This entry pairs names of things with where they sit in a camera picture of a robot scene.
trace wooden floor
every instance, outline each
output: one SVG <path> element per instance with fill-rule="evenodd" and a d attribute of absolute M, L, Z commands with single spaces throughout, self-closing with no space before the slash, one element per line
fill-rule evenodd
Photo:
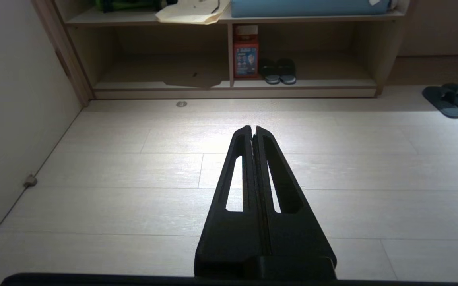
<path fill-rule="evenodd" d="M 182 108 L 92 102 L 2 224 L 0 282 L 19 272 L 192 276 L 224 154 L 247 124 L 277 138 L 339 279 L 458 281 L 458 120 L 422 88 Z"/>

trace red box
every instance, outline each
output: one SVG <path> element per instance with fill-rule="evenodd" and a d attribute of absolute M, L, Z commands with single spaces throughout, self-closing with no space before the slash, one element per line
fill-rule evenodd
<path fill-rule="evenodd" d="M 259 76 L 259 41 L 256 25 L 235 27 L 233 51 L 235 78 Z"/>

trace wall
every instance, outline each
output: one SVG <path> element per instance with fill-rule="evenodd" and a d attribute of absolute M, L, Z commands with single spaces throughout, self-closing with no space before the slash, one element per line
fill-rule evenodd
<path fill-rule="evenodd" d="M 80 111 L 29 0 L 0 0 L 0 222 Z"/>
<path fill-rule="evenodd" d="M 418 0 L 400 56 L 458 55 L 458 0 Z"/>

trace shelf board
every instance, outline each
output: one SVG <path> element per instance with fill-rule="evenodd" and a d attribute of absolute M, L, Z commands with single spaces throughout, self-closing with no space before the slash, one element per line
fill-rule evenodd
<path fill-rule="evenodd" d="M 103 13 L 96 7 L 81 13 L 65 24 L 73 27 L 117 27 L 163 24 L 158 22 L 153 10 L 127 10 Z M 243 23 L 290 23 L 290 22 L 353 22 L 353 21 L 391 21 L 404 17 L 400 11 L 390 11 L 382 15 L 349 16 L 307 16 L 307 17 L 250 17 L 233 18 L 231 6 L 220 16 L 220 24 Z"/>
<path fill-rule="evenodd" d="M 227 89 L 229 62 L 224 53 L 127 55 L 116 61 L 95 91 Z"/>
<path fill-rule="evenodd" d="M 381 15 L 348 15 L 348 16 L 301 16 L 301 17 L 246 17 L 233 18 L 231 6 L 220 16 L 218 23 L 251 24 L 251 23 L 294 23 L 294 22 L 356 22 L 356 21 L 391 21 L 404 17 L 400 11 L 389 11 Z"/>
<path fill-rule="evenodd" d="M 296 65 L 294 85 L 269 85 L 261 78 L 236 78 L 234 89 L 371 89 L 376 82 L 358 63 L 345 52 L 262 52 L 260 58 L 278 60 L 290 58 Z"/>

